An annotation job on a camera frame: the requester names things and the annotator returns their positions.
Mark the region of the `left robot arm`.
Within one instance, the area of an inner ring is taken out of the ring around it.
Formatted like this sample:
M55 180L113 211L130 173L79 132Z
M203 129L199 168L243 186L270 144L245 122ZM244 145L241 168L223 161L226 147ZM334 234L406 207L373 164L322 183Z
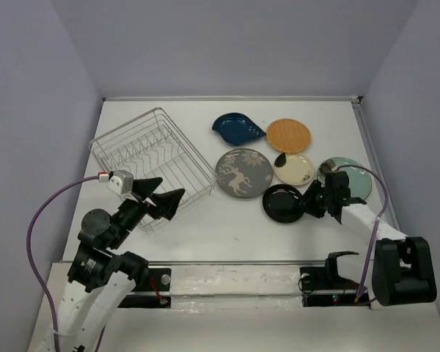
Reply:
M113 214L96 208L81 220L78 249L67 273L60 304L45 283L51 325L38 351L96 351L104 328L124 298L150 279L149 263L131 252L114 254L145 216L172 220L185 189L156 193L161 177L136 179L130 172L87 177L105 183L123 201Z

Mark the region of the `cream plate with black spot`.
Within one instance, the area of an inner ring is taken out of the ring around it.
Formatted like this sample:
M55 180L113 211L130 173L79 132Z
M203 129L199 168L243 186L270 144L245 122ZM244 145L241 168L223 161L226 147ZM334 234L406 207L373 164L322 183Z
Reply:
M304 186L315 177L314 164L303 153L281 153L274 162L274 172L290 186Z

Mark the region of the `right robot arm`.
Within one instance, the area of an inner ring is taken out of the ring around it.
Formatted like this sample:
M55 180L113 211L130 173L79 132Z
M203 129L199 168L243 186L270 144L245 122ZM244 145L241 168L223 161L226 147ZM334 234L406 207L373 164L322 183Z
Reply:
M431 303L437 298L437 287L429 243L384 222L387 205L385 202L381 211L374 213L362 198L352 197L348 174L340 170L328 173L324 183L312 181L300 198L305 213L317 219L329 214L368 240L356 304L367 289L369 270L370 289L380 305Z

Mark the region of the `black round plate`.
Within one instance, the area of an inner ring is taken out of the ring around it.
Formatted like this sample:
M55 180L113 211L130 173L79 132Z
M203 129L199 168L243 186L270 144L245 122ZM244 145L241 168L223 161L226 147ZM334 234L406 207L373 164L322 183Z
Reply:
M304 215L302 194L293 186L276 184L269 187L262 198L266 215L280 224L291 224Z

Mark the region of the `grey reindeer plate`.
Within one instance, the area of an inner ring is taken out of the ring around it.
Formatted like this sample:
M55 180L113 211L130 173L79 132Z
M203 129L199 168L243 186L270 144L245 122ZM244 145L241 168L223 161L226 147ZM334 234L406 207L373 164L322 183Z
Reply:
M261 196L274 176L269 160L249 148L238 148L223 154L216 164L215 173L221 190L241 199Z

